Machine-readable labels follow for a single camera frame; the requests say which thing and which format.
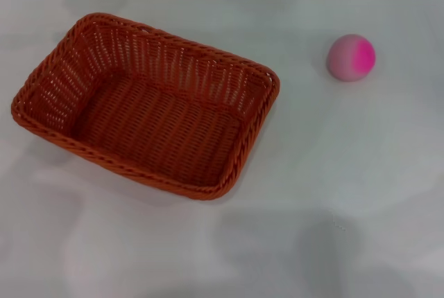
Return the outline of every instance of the white surface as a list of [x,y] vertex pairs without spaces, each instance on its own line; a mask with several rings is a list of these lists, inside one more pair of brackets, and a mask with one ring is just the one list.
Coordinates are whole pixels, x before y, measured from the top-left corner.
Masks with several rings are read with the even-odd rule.
[[[0,0],[0,297],[444,297],[444,0]],[[105,11],[256,60],[282,81],[221,200],[156,191],[34,137],[12,97]],[[332,40],[377,49],[333,81]]]

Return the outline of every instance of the orange wicker basket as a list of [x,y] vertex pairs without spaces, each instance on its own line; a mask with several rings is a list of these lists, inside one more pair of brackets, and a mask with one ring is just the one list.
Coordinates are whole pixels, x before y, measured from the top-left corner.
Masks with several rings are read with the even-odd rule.
[[117,174],[211,200],[233,187],[279,87],[260,64],[95,13],[32,72],[12,115]]

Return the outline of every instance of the pink ball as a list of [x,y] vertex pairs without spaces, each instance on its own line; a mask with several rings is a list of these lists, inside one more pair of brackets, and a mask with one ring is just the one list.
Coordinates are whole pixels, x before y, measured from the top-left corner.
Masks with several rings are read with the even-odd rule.
[[360,35],[345,35],[333,43],[327,57],[327,68],[341,81],[365,78],[376,63],[373,45]]

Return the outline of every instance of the woven pattern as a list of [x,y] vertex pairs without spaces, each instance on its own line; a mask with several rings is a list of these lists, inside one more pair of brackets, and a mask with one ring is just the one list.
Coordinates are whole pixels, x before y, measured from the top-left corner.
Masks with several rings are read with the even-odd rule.
[[279,87],[262,65],[95,13],[32,72],[12,115],[117,174],[211,200],[233,187]]

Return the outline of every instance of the table surface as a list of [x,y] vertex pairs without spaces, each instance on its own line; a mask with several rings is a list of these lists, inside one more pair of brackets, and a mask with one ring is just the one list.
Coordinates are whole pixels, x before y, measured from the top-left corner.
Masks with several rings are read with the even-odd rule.
[[[444,0],[0,0],[0,296],[444,296]],[[243,174],[197,202],[17,126],[12,97],[65,32],[109,12],[272,68]],[[359,33],[377,66],[325,70]]]

